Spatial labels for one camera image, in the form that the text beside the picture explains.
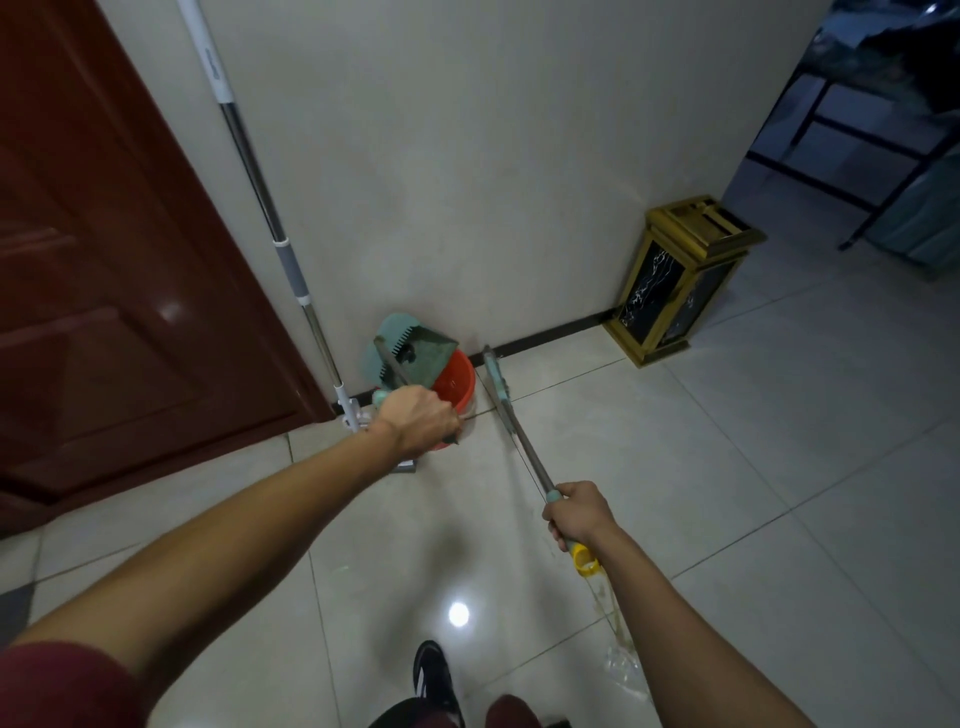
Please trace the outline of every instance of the forearm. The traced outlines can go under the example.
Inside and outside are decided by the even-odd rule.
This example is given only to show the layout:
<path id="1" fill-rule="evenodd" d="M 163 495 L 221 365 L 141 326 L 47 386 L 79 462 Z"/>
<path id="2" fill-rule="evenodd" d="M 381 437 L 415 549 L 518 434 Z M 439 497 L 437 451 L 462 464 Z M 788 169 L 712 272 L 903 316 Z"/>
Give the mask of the forearm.
<path id="1" fill-rule="evenodd" d="M 804 714 L 724 640 L 619 528 L 591 550 L 610 577 L 664 726 L 809 726 Z"/>
<path id="2" fill-rule="evenodd" d="M 97 647 L 157 699 L 276 586 L 320 531 L 396 464 L 388 426 L 351 435 L 166 534 L 25 632 Z"/>

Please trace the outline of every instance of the baseboard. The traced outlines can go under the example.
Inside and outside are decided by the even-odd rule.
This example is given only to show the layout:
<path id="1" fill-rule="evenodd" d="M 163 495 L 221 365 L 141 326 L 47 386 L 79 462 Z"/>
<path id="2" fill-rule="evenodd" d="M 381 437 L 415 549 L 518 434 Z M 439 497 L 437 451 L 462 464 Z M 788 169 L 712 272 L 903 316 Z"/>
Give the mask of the baseboard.
<path id="1" fill-rule="evenodd" d="M 577 319 L 576 321 L 569 321 L 566 324 L 560 324 L 558 327 L 548 328 L 546 331 L 539 331 L 538 333 L 530 334 L 530 336 L 524 336 L 522 339 L 508 341 L 506 344 L 500 344 L 497 347 L 493 347 L 493 351 L 496 353 L 497 357 L 511 356 L 515 353 L 525 352 L 526 350 L 533 349 L 541 344 L 547 344 L 551 341 L 562 339 L 565 336 L 569 336 L 571 333 L 583 331 L 585 328 L 599 326 L 605 321 L 613 318 L 613 314 L 615 313 L 616 308 L 609 308 L 606 311 L 600 311 L 599 313 L 584 316 L 584 318 Z M 483 364 L 483 352 L 471 354 L 470 364 L 472 364 L 474 367 L 479 367 L 481 364 Z M 372 401 L 373 389 L 368 389 L 366 392 L 361 392 L 360 394 L 353 396 L 356 397 L 358 402 L 360 402 L 361 407 L 365 407 Z M 339 403 L 334 402 L 332 407 L 333 412 L 338 417 L 344 414 L 344 409 Z"/>

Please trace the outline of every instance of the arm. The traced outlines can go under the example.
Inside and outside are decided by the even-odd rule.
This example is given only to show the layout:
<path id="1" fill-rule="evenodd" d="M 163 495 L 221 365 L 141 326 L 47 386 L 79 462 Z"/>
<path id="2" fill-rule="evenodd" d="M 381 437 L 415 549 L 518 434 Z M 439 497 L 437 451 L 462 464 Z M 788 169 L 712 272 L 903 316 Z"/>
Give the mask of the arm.
<path id="1" fill-rule="evenodd" d="M 810 726 L 763 673 L 697 614 L 613 519 L 590 482 L 557 486 L 567 498 L 543 517 L 560 548 L 564 533 L 603 564 L 634 639 L 664 726 Z"/>
<path id="2" fill-rule="evenodd" d="M 368 430 L 161 537 L 15 643 L 65 641 L 106 652 L 143 686 L 152 707 L 351 500 L 459 427 L 456 411 L 435 393 L 397 390 Z"/>

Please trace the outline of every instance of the pants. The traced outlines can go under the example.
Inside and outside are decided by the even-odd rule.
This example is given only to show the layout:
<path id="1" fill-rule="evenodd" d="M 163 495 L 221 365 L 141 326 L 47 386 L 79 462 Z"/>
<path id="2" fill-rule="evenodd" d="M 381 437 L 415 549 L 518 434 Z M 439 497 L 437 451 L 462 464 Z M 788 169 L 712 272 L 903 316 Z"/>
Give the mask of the pants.
<path id="1" fill-rule="evenodd" d="M 456 728 L 453 721 L 421 697 L 397 703 L 371 728 Z M 486 728 L 542 728 L 530 706 L 515 695 L 501 695 L 487 710 Z"/>

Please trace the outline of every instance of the red wooden door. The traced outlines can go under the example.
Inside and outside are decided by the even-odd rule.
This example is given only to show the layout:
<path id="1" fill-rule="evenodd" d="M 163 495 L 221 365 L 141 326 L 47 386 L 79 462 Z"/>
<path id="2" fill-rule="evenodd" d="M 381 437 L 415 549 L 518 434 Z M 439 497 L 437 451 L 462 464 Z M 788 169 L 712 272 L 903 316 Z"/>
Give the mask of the red wooden door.
<path id="1" fill-rule="evenodd" d="M 92 0 L 4 4 L 0 79 L 0 529 L 328 419 Z"/>

